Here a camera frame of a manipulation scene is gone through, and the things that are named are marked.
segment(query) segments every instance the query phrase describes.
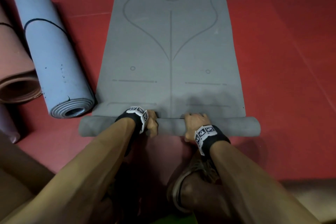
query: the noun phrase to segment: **wristband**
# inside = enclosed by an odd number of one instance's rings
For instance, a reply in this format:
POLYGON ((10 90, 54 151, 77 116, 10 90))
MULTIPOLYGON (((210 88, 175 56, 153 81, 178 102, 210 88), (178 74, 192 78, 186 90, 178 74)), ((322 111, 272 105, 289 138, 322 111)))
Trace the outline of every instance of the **wristband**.
POLYGON ((210 148, 215 142, 227 141, 230 143, 230 140, 214 125, 200 127, 195 131, 194 139, 201 155, 207 158, 210 158, 210 148))
POLYGON ((144 110, 143 108, 141 108, 140 106, 132 106, 130 108, 128 108, 125 112, 123 112, 116 120, 115 122, 117 122, 118 120, 122 119, 122 118, 131 118, 132 120, 134 120, 135 122, 135 128, 134 128, 134 132, 131 136, 131 139, 129 141, 128 144, 128 148, 126 150, 125 156, 128 155, 128 153, 131 150, 131 144, 133 143, 133 141, 136 139, 136 137, 141 134, 142 132, 144 132, 146 125, 148 123, 148 112, 147 110, 144 110))

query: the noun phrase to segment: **blue rolled yoga mat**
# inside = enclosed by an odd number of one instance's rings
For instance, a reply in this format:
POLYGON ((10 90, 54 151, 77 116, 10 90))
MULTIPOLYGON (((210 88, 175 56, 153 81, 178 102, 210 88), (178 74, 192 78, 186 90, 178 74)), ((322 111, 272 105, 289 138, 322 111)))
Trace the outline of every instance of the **blue rolled yoga mat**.
POLYGON ((71 118, 89 111, 93 93, 51 0, 15 0, 48 112, 71 118))

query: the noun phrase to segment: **hand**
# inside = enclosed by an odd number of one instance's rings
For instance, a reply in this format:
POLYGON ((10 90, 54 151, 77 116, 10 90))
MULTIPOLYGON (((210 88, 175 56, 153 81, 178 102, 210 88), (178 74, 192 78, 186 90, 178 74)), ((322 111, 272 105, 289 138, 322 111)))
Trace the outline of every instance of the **hand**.
POLYGON ((153 110, 147 110, 149 115, 149 120, 146 128, 149 130, 149 137, 157 136, 158 134, 158 124, 156 122, 156 113, 153 110))
POLYGON ((194 139, 195 131, 198 130, 201 126, 211 125, 211 121, 205 113, 203 115, 199 113, 186 113, 184 115, 184 121, 185 128, 187 129, 184 140, 194 144, 196 143, 194 139))

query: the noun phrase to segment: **black wrist strap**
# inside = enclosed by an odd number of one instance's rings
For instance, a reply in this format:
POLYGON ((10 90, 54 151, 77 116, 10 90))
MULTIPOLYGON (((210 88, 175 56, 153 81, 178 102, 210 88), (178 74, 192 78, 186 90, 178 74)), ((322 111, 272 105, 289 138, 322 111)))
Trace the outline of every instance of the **black wrist strap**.
POLYGON ((127 150, 125 152, 125 157, 129 154, 129 152, 131 151, 131 145, 134 142, 134 140, 139 136, 139 133, 141 131, 142 128, 142 122, 141 122, 141 118, 139 115, 137 115, 136 113, 127 113, 124 112, 123 114, 121 114, 116 120, 115 122, 117 122, 118 120, 122 119, 122 118, 131 118, 132 120, 134 120, 135 122, 135 128, 133 131, 133 134, 131 136, 131 139, 129 140, 128 143, 128 147, 127 150))
POLYGON ((214 136, 209 136, 203 141, 202 151, 204 152, 207 158, 210 158, 210 148, 217 141, 226 141, 231 143, 229 138, 227 138, 223 132, 217 127, 212 125, 212 127, 216 130, 217 134, 214 136))

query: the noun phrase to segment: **green object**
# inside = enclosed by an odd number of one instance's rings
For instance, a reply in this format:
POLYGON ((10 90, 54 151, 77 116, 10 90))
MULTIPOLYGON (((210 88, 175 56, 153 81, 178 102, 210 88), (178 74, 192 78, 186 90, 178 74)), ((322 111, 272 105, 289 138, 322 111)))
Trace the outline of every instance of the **green object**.
POLYGON ((161 218, 152 224, 198 224, 196 220, 196 216, 194 213, 191 215, 180 217, 175 214, 170 214, 164 218, 161 218))

